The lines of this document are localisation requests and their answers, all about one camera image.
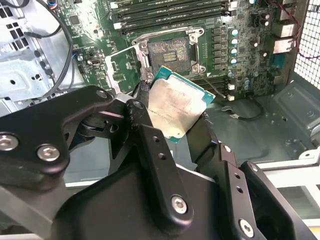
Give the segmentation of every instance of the wire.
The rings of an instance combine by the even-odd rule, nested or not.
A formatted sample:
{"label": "wire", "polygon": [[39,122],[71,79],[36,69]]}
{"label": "wire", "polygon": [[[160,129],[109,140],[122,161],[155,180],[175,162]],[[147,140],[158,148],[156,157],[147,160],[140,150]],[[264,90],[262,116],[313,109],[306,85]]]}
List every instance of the wire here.
{"label": "wire", "polygon": [[29,4],[30,0],[23,0],[23,2],[21,3],[21,5],[14,5],[6,0],[0,0],[0,3],[2,5],[7,5],[8,7],[10,8],[13,8],[13,9],[21,9],[21,8],[24,8],[25,6],[27,6]]}
{"label": "wire", "polygon": [[242,120],[242,121],[245,121],[245,122],[252,122],[252,121],[255,121],[255,120],[261,118],[263,116],[264,112],[265,112],[264,107],[257,100],[255,100],[253,97],[249,97],[248,99],[260,109],[260,112],[256,116],[253,116],[253,117],[239,116],[229,106],[224,106],[223,107],[224,109],[222,108],[221,110],[223,112],[229,112],[231,118]]}
{"label": "wire", "polygon": [[64,63],[64,66],[61,70],[61,73],[57,79],[57,81],[53,84],[53,87],[47,92],[45,93],[43,96],[39,97],[39,99],[45,99],[48,98],[49,96],[51,96],[52,94],[54,94],[57,89],[59,88],[59,86],[61,85],[61,83],[63,82],[63,80],[66,77],[66,74],[68,72],[68,68],[70,65],[70,62],[72,61],[72,55],[73,55],[73,49],[74,49],[74,43],[72,40],[72,36],[70,34],[70,32],[68,31],[67,26],[62,22],[62,20],[57,16],[57,14],[55,14],[49,7],[48,5],[46,5],[42,0],[36,0],[40,5],[42,5],[45,9],[47,9],[50,14],[54,17],[54,19],[57,20],[57,22],[59,23],[59,25],[61,26],[61,29],[64,32],[65,38],[69,44],[69,49],[68,49],[68,53],[66,56],[66,60]]}
{"label": "wire", "polygon": [[320,54],[317,55],[317,56],[305,56],[303,53],[301,53],[299,37],[302,34],[303,27],[302,27],[302,24],[296,19],[296,17],[294,15],[292,15],[292,13],[289,12],[284,7],[284,5],[282,5],[282,4],[278,3],[278,2],[270,1],[269,4],[272,5],[272,6],[277,6],[278,8],[280,8],[282,11],[284,11],[297,24],[298,30],[297,30],[297,33],[294,36],[293,40],[294,40],[294,43],[295,43],[296,50],[297,50],[298,54],[300,56],[302,56],[303,58],[305,58],[305,59],[318,59],[318,58],[320,58]]}
{"label": "wire", "polygon": [[28,37],[31,37],[31,38],[44,39],[44,38],[50,38],[50,37],[56,35],[60,30],[61,30],[61,26],[59,25],[57,27],[57,29],[54,30],[54,32],[52,32],[50,34],[47,34],[47,35],[41,35],[41,34],[30,32],[30,31],[25,31],[24,35],[26,35]]}
{"label": "wire", "polygon": [[200,78],[201,78],[202,80],[206,81],[206,83],[210,85],[210,87],[215,91],[216,94],[218,94],[219,96],[223,97],[224,99],[226,98],[226,96],[223,95],[221,92],[219,92],[218,89],[217,89],[213,84],[211,84],[207,79],[205,79],[205,78],[204,78],[203,76],[201,76],[200,74],[199,74],[199,76],[200,76]]}

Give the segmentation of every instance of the silver screw head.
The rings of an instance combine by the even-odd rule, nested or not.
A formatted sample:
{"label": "silver screw head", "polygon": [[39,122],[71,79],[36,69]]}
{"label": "silver screw head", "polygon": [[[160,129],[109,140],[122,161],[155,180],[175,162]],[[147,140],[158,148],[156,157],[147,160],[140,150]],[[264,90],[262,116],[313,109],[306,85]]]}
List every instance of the silver screw head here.
{"label": "silver screw head", "polygon": [[254,234],[255,234],[254,230],[253,230],[252,226],[246,220],[240,219],[239,226],[248,238],[254,237]]}
{"label": "silver screw head", "polygon": [[187,204],[185,200],[183,200],[179,196],[173,196],[171,198],[171,204],[173,209],[178,213],[178,214],[185,214],[187,212]]}
{"label": "silver screw head", "polygon": [[54,160],[57,160],[60,156],[59,150],[52,145],[41,146],[38,149],[36,154],[41,160],[44,160],[47,162],[52,162]]}
{"label": "silver screw head", "polygon": [[225,149],[228,153],[231,153],[230,147],[228,147],[227,145],[224,145],[223,147],[224,147],[224,149]]}
{"label": "silver screw head", "polygon": [[258,172],[258,168],[257,168],[256,165],[254,165],[252,163],[250,163],[249,165],[250,165],[250,167],[252,168],[253,171]]}
{"label": "silver screw head", "polygon": [[98,90],[96,91],[96,94],[100,97],[100,98],[103,98],[103,99],[106,99],[108,97],[108,95],[102,91],[102,90]]}
{"label": "silver screw head", "polygon": [[19,145],[19,141],[15,136],[9,134],[0,135],[0,151],[11,151]]}

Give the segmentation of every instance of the screw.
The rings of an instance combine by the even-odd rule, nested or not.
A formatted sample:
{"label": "screw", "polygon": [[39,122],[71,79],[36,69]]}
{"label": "screw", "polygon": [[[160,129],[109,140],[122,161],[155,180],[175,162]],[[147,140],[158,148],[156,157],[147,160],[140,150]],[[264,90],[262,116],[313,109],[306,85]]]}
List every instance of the screw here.
{"label": "screw", "polygon": [[78,55],[78,56],[76,57],[76,59],[77,59],[79,62],[81,62],[81,61],[84,60],[84,56]]}
{"label": "screw", "polygon": [[254,230],[253,230],[252,226],[246,220],[240,219],[239,226],[247,237],[249,237],[249,238],[254,237]]}
{"label": "screw", "polygon": [[52,145],[41,146],[36,152],[38,158],[47,162],[52,162],[60,156],[60,152]]}
{"label": "screw", "polygon": [[258,168],[253,163],[249,163],[249,166],[252,168],[253,171],[258,172]]}
{"label": "screw", "polygon": [[290,144],[292,144],[292,140],[291,140],[291,139],[287,139],[287,140],[285,140],[285,144],[286,144],[286,145],[290,145]]}
{"label": "screw", "polygon": [[224,145],[223,147],[224,147],[224,149],[225,149],[228,153],[231,153],[230,147],[228,147],[227,145]]}
{"label": "screw", "polygon": [[179,196],[173,196],[171,198],[171,204],[173,209],[178,213],[178,214],[185,214],[187,212],[187,204],[185,200],[183,200]]}
{"label": "screw", "polygon": [[104,91],[101,91],[101,90],[96,91],[96,94],[103,99],[106,99],[108,97],[108,95]]}
{"label": "screw", "polygon": [[308,111],[306,113],[306,115],[309,117],[309,118],[312,118],[314,115],[315,115],[315,112],[314,111]]}
{"label": "screw", "polygon": [[15,136],[8,134],[0,135],[0,151],[11,151],[15,149],[18,144],[19,141]]}
{"label": "screw", "polygon": [[197,73],[198,72],[198,66],[194,65],[192,67],[192,72]]}

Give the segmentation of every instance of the black capacitor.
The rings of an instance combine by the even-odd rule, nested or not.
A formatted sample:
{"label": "black capacitor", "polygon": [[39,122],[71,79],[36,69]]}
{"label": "black capacitor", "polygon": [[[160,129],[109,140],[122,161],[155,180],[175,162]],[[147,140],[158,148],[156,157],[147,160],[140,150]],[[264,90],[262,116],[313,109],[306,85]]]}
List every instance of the black capacitor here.
{"label": "black capacitor", "polygon": [[267,27],[267,26],[269,25],[269,21],[262,19],[262,20],[260,21],[260,24],[263,25],[263,26],[265,26],[265,27]]}
{"label": "black capacitor", "polygon": [[271,15],[267,12],[261,14],[261,18],[264,20],[269,20]]}

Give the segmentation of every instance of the memory slot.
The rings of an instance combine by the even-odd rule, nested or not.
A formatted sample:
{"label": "memory slot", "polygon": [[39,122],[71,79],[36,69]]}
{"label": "memory slot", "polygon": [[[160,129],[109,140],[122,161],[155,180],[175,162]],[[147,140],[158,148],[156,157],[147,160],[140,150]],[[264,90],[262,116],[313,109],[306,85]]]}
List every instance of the memory slot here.
{"label": "memory slot", "polygon": [[152,1],[152,2],[146,2],[145,5],[142,6],[142,3],[136,4],[136,5],[130,5],[123,8],[119,8],[116,12],[124,17],[127,15],[132,14],[142,14],[146,11],[156,11],[156,10],[163,10],[163,9],[169,9],[169,8],[176,8],[176,9],[182,9],[182,8],[189,8],[189,7],[197,7],[197,6],[203,6],[203,5],[210,5],[210,4],[216,4],[221,1],[217,0],[172,0],[170,2],[165,1]]}
{"label": "memory slot", "polygon": [[166,17],[139,20],[130,24],[123,22],[120,28],[127,32],[131,32],[131,31],[137,31],[140,29],[147,29],[152,27],[160,27],[160,26],[166,26],[171,24],[173,25],[177,23],[189,22],[191,20],[201,20],[201,19],[208,19],[213,17],[220,17],[220,16],[225,16],[226,14],[228,14],[228,12],[226,11],[225,8],[217,7],[217,8],[206,9],[206,10],[188,11],[181,14],[173,14]]}
{"label": "memory slot", "polygon": [[214,9],[218,7],[224,7],[227,5],[227,2],[216,2],[211,4],[204,4],[208,3],[208,1],[201,1],[201,2],[191,2],[187,4],[179,5],[178,7],[166,7],[156,10],[149,10],[149,11],[143,11],[140,13],[134,13],[134,14],[116,14],[114,15],[118,21],[125,21],[126,23],[131,23],[133,21],[138,20],[147,20],[147,19],[153,19],[153,18],[163,18],[166,16],[171,16],[174,14],[182,14],[184,12],[188,11],[198,11],[198,10],[205,10],[205,9]]}

